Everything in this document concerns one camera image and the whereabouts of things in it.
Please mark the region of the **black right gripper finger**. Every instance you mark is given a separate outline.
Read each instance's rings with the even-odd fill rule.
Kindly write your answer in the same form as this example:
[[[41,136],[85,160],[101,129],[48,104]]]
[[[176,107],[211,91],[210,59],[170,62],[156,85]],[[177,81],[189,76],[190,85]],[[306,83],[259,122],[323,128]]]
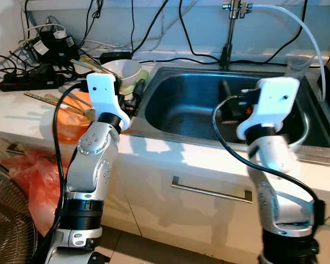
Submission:
[[[228,99],[230,96],[233,96],[230,85],[227,80],[220,80],[218,83],[219,89],[219,99],[220,102],[224,104],[220,107],[221,111],[231,111],[234,106],[234,100]]]

